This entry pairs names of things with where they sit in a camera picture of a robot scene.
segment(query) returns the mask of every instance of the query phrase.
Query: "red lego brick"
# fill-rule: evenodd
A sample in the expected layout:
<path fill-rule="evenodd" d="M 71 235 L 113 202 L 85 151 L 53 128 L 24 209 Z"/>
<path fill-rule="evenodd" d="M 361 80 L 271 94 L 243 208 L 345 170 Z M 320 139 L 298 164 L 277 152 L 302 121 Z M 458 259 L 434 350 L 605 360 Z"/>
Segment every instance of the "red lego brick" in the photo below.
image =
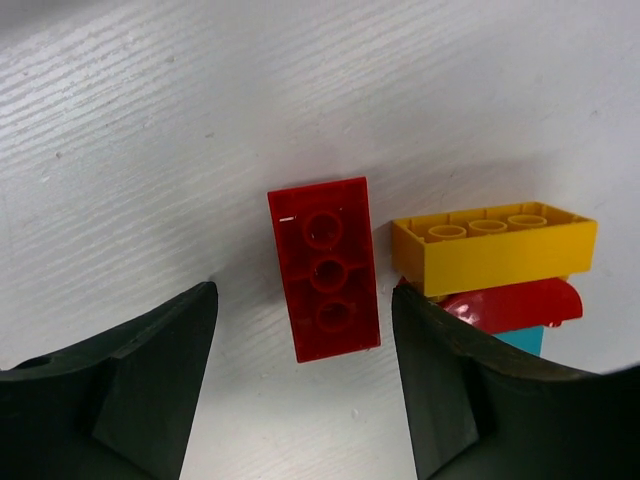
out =
<path fill-rule="evenodd" d="M 268 199 L 298 362 L 379 346 L 366 178 Z"/>
<path fill-rule="evenodd" d="M 582 317 L 580 295 L 559 278 L 459 293 L 439 305 L 490 334 L 540 325 L 559 327 L 565 320 Z"/>

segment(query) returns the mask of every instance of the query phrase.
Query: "yellow lego brick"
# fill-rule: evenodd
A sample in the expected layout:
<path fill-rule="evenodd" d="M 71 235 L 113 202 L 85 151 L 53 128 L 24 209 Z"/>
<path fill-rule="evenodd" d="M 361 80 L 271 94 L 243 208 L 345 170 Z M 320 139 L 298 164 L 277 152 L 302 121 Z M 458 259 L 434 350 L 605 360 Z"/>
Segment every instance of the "yellow lego brick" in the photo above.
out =
<path fill-rule="evenodd" d="M 529 202 L 394 220 L 393 266 L 425 296 L 591 268 L 598 224 Z"/>

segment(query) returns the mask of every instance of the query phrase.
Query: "table surface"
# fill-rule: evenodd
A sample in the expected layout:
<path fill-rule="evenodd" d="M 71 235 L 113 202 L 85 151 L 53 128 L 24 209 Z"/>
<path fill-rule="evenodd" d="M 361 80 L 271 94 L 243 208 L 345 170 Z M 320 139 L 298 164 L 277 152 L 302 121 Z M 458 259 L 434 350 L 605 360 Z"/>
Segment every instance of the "table surface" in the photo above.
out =
<path fill-rule="evenodd" d="M 640 359 L 632 0 L 5 0 L 0 368 L 213 277 L 183 479 L 415 479 L 389 221 L 539 200 L 600 223 L 542 355 Z M 382 346 L 295 362 L 266 192 L 365 175 Z"/>

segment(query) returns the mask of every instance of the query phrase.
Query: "red curved lego brick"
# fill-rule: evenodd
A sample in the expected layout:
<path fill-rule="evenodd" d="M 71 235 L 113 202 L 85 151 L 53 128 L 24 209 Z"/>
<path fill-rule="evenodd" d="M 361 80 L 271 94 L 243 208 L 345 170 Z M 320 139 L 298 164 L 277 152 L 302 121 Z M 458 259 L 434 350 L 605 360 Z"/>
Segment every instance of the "red curved lego brick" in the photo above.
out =
<path fill-rule="evenodd" d="M 559 278 L 459 293 L 440 306 L 490 334 L 540 325 L 559 327 L 565 320 L 582 317 L 580 295 Z"/>

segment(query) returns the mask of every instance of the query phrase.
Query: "plastic toy brick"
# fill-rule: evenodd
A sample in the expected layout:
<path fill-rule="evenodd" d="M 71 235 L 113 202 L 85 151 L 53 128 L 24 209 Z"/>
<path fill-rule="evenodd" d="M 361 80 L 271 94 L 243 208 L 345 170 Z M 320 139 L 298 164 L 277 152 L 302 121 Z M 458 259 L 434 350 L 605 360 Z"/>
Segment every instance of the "plastic toy brick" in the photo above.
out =
<path fill-rule="evenodd" d="M 597 223 L 530 202 L 394 220 L 393 265 L 425 296 L 591 268 Z"/>
<path fill-rule="evenodd" d="M 525 328 L 523 330 L 514 330 L 513 332 L 498 333 L 494 336 L 512 347 L 539 357 L 542 351 L 544 327 Z"/>
<path fill-rule="evenodd" d="M 379 346 L 366 178 L 268 199 L 298 362 Z"/>
<path fill-rule="evenodd" d="M 580 295 L 559 278 L 458 293 L 440 306 L 492 335 L 537 326 L 559 327 L 565 320 L 582 317 Z"/>

